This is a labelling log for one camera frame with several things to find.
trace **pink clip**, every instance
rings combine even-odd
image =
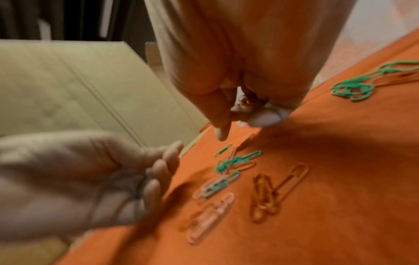
[[[188,229],[186,239],[191,244],[199,243],[227,214],[234,202],[234,194],[227,193],[213,208],[196,217],[193,227]]]

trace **orange fabric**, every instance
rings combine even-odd
[[[330,87],[396,60],[419,60],[419,31],[311,91],[284,125],[233,126],[227,143],[262,150],[257,166],[210,201],[235,194],[228,215],[197,246],[180,222],[193,191],[229,151],[211,128],[182,158],[161,215],[137,227],[92,234],[59,265],[416,264],[419,260],[419,83],[378,87],[354,103]],[[299,162],[310,173],[262,224],[250,222],[252,177],[280,183]],[[160,220],[157,227],[152,223]]]

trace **person's left hand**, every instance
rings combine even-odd
[[[182,148],[93,131],[0,139],[0,241],[141,222],[159,207]]]

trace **orange tablecloth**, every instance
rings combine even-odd
[[[418,41],[415,31],[314,89],[284,125],[233,126],[224,143],[208,131],[182,158],[160,216],[97,231],[59,265],[417,264],[419,83],[379,87],[358,103],[332,96],[330,87],[387,62],[419,60]],[[213,198],[231,191],[236,201],[211,234],[191,246],[177,228],[197,209],[192,192],[229,151],[214,153],[252,132],[255,140],[239,154],[263,155]],[[298,162],[310,165],[307,178],[279,214],[251,223],[252,176],[265,173],[277,184]]]

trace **human hand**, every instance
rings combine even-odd
[[[141,222],[159,207],[182,148],[94,131],[1,138],[0,241]]]
[[[225,140],[232,120],[285,121],[325,63],[355,0],[146,0],[165,71]],[[234,105],[237,87],[262,107]]]

